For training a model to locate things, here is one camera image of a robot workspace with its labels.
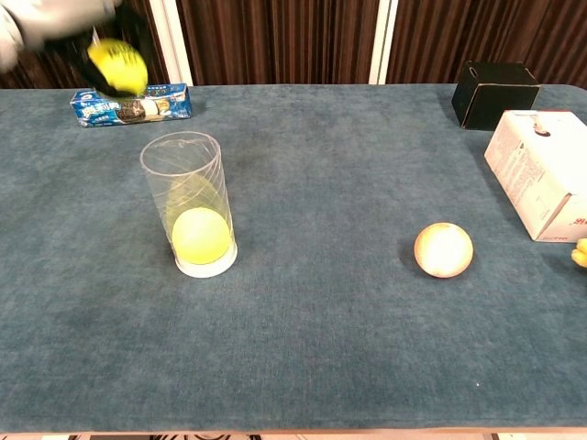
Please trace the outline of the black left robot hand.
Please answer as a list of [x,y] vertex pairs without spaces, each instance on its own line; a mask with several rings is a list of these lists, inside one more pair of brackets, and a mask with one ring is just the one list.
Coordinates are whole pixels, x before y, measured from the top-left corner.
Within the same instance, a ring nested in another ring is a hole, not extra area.
[[137,47],[116,38],[95,41],[90,29],[67,38],[50,39],[45,48],[69,62],[96,91],[108,97],[135,98],[147,88],[147,40],[139,39]]

